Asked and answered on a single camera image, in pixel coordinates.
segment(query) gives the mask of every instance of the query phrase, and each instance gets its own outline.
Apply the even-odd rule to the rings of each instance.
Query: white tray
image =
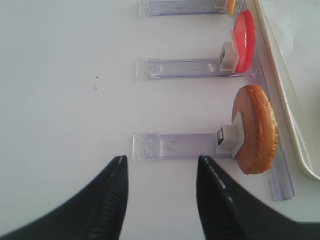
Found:
[[[274,75],[277,78],[276,83],[297,162],[301,171],[307,177],[320,181],[320,148],[318,146],[320,134],[316,124],[320,120],[310,111],[310,108],[305,109],[302,107],[314,105],[315,101],[310,96],[315,92],[315,82],[313,78],[308,77],[308,70],[306,69],[305,78],[301,79],[301,85],[299,86],[300,88],[303,87],[303,91],[297,91],[297,83],[295,85],[290,78],[281,50],[268,24],[268,17],[264,11],[262,2],[263,0],[256,1],[257,13],[260,18],[265,42],[269,45],[269,56]]]

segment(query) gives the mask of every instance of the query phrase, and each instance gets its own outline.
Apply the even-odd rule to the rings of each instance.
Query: clear plastic rail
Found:
[[[227,0],[139,0],[140,17],[192,14],[225,14]],[[243,0],[237,0],[234,11],[239,11]]]
[[[151,59],[139,58],[136,64],[138,80],[172,78],[239,77],[243,74],[220,71],[218,58],[206,59]]]

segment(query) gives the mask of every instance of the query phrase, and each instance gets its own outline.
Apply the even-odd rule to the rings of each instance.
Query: white surface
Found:
[[[0,235],[56,208],[114,156],[126,154],[130,185],[121,239],[204,239],[197,162],[133,164],[132,133],[216,132],[230,124],[234,96],[246,83],[241,78],[137,83],[136,58],[218,56],[232,27],[226,15],[138,19],[135,0],[2,0]],[[262,35],[256,35],[261,48]],[[267,56],[265,49],[260,52]],[[264,71],[274,90],[270,66]],[[244,175],[233,160],[221,165],[280,212],[319,221],[320,184],[298,170],[277,92],[270,97],[294,199],[273,202],[264,175]]]
[[[310,169],[320,180],[320,32],[316,30],[320,25],[320,2],[305,0],[301,4],[300,0],[264,0],[261,5],[289,75],[287,85],[293,88],[285,91],[292,92],[295,98],[288,104],[308,153],[301,166],[307,165],[306,170]]]

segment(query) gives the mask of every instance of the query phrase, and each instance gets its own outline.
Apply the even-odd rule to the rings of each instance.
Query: toy sausage slice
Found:
[[[259,85],[239,89],[232,109],[232,121],[242,114],[244,144],[235,158],[245,174],[261,174],[270,169],[278,145],[275,114]]]

